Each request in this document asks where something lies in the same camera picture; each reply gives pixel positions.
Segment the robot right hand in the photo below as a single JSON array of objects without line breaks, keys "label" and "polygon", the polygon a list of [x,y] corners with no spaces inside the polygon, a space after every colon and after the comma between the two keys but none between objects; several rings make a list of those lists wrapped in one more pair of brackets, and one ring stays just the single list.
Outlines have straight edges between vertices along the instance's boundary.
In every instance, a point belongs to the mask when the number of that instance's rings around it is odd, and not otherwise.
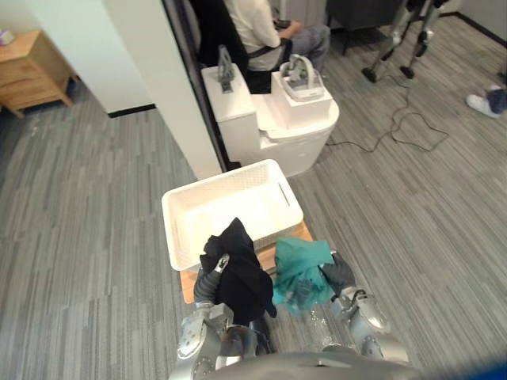
[{"label": "robot right hand", "polygon": [[296,301],[301,310],[314,304],[326,303],[347,287],[355,287],[353,270],[336,250],[331,251],[332,262],[318,264],[303,272],[296,283]]}]

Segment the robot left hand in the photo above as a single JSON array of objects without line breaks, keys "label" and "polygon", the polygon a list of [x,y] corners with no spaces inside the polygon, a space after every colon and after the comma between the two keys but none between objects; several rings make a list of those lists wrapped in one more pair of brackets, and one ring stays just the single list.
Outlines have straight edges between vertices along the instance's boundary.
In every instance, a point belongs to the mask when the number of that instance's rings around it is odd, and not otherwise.
[{"label": "robot left hand", "polygon": [[210,272],[206,272],[203,267],[199,268],[193,287],[193,297],[197,308],[215,305],[215,294],[229,261],[230,256],[224,254],[218,259],[216,266]]}]

